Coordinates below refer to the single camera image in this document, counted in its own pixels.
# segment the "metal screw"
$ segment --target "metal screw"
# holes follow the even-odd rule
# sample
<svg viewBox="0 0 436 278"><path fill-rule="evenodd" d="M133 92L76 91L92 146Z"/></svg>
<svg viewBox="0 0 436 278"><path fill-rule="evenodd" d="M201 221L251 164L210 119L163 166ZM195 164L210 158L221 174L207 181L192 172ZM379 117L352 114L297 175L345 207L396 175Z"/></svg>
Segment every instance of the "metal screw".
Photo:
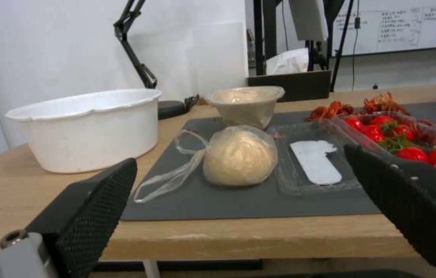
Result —
<svg viewBox="0 0 436 278"><path fill-rule="evenodd" d="M28 232L24 229L17 229L15 231L12 231L0 240L0 248L5 249L9 246L12 246L19 241L22 241L23 239L26 239L28 237Z"/></svg>

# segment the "wooden table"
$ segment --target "wooden table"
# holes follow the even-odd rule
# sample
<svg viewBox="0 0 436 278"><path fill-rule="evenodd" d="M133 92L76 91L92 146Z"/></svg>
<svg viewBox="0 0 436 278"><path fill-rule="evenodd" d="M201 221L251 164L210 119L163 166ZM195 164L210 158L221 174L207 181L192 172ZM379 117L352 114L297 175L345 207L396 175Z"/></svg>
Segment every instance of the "wooden table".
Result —
<svg viewBox="0 0 436 278"><path fill-rule="evenodd" d="M436 86L394 88L400 103L436 102ZM386 90L332 93L328 100L279 103L276 112L312 110L341 100L360 106ZM208 105L159 123L158 144L137 159L136 184L192 118L217 116ZM0 154L0 239L25 227L68 184L89 176L40 168L24 145ZM417 256L383 215L305 218L120 222L102 259L250 259Z"/></svg>

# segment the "dough ball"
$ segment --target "dough ball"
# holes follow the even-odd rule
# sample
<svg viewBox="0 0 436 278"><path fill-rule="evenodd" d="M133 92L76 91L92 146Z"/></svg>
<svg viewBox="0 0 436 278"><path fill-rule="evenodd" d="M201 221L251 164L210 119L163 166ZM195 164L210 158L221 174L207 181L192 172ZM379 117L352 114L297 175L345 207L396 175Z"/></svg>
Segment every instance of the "dough ball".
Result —
<svg viewBox="0 0 436 278"><path fill-rule="evenodd" d="M216 185L262 183L278 161L273 138L247 125L228 127L211 138L204 156L204 177Z"/></svg>

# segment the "lamp base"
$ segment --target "lamp base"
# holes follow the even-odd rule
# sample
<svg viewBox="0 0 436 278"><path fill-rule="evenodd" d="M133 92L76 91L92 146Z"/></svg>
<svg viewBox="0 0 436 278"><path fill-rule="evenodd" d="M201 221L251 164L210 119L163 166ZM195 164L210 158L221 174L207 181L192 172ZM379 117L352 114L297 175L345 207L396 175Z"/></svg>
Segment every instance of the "lamp base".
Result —
<svg viewBox="0 0 436 278"><path fill-rule="evenodd" d="M158 102L158 120L186 114L186 105L178 100Z"/></svg>

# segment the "table leg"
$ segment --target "table leg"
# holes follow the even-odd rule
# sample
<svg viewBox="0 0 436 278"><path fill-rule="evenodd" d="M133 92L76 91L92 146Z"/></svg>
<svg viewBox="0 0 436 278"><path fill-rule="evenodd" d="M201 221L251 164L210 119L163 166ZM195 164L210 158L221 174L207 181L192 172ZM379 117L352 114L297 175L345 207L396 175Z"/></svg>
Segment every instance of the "table leg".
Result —
<svg viewBox="0 0 436 278"><path fill-rule="evenodd" d="M156 260L142 260L142 264L148 278L160 278L160 271L158 270Z"/></svg>

